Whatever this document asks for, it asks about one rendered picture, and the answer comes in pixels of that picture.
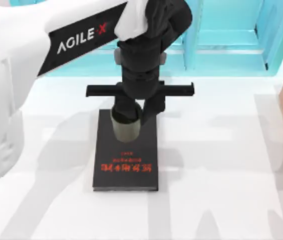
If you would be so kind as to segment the grey green cup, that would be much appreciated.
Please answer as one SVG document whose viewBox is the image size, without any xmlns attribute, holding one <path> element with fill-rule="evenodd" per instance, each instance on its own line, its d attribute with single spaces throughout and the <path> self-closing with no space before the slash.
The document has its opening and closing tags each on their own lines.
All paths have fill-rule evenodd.
<svg viewBox="0 0 283 240">
<path fill-rule="evenodd" d="M 110 110 L 110 119 L 116 139 L 122 143 L 129 143 L 137 139 L 141 129 L 141 109 L 136 108 L 136 118 L 130 120 L 120 117 L 114 107 Z"/>
</svg>

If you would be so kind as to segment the black book with red lettering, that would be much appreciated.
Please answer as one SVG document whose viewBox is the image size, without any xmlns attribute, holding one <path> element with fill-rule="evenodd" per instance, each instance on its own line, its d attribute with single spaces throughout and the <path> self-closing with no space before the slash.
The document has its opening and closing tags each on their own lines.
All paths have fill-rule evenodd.
<svg viewBox="0 0 283 240">
<path fill-rule="evenodd" d="M 99 111 L 93 189 L 105 192 L 158 190 L 156 118 L 141 127 L 136 140 L 123 143 L 114 135 L 110 110 Z"/>
</svg>

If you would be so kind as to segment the light blue rack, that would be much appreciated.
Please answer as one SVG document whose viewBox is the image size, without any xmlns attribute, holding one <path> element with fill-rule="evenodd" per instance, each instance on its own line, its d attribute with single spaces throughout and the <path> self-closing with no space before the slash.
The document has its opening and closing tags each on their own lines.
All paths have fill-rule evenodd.
<svg viewBox="0 0 283 240">
<path fill-rule="evenodd" d="M 274 76 L 283 61 L 283 0 L 186 0 L 193 22 L 162 76 Z"/>
</svg>

